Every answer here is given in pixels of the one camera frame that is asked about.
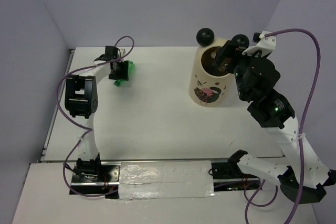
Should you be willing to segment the green plastic bottle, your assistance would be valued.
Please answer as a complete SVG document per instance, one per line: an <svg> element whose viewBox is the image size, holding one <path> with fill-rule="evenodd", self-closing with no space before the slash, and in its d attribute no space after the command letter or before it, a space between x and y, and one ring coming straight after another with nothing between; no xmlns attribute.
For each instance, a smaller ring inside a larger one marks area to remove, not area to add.
<svg viewBox="0 0 336 224"><path fill-rule="evenodd" d="M127 62L129 63L129 67L128 67L128 80L122 80L122 79L118 79L114 82L114 85L116 87L119 87L120 85L122 85L124 82L129 81L129 79L131 78L132 74L135 71L135 64L133 63L133 61L127 60Z"/></svg>

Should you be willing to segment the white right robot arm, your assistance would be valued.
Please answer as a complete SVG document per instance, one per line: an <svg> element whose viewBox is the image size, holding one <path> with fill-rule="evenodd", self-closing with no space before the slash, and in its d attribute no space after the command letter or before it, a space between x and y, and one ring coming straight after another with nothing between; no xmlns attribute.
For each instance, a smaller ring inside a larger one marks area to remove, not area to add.
<svg viewBox="0 0 336 224"><path fill-rule="evenodd" d="M320 202L326 195L325 187L335 184L335 171L328 169L317 157L305 136L289 101L274 86L280 73L267 59L264 49L245 52L248 42L228 40L216 50L214 67L225 66L235 76L238 97L249 103L250 115L273 136L289 165L277 165L236 151L223 168L213 167L213 174L233 177L254 175L280 187L291 201L300 195L300 204ZM303 181L302 193L299 183Z"/></svg>

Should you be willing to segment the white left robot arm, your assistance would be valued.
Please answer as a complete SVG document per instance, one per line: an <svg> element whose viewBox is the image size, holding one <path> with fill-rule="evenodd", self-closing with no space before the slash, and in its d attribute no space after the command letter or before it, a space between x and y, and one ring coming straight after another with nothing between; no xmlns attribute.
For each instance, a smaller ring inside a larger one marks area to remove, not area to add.
<svg viewBox="0 0 336 224"><path fill-rule="evenodd" d="M75 171L93 182L103 174L93 125L99 105L97 86L106 77L110 80L129 79L129 62L123 60L126 54L124 49L105 46L104 53L93 61L92 68L66 78L65 109L81 129Z"/></svg>

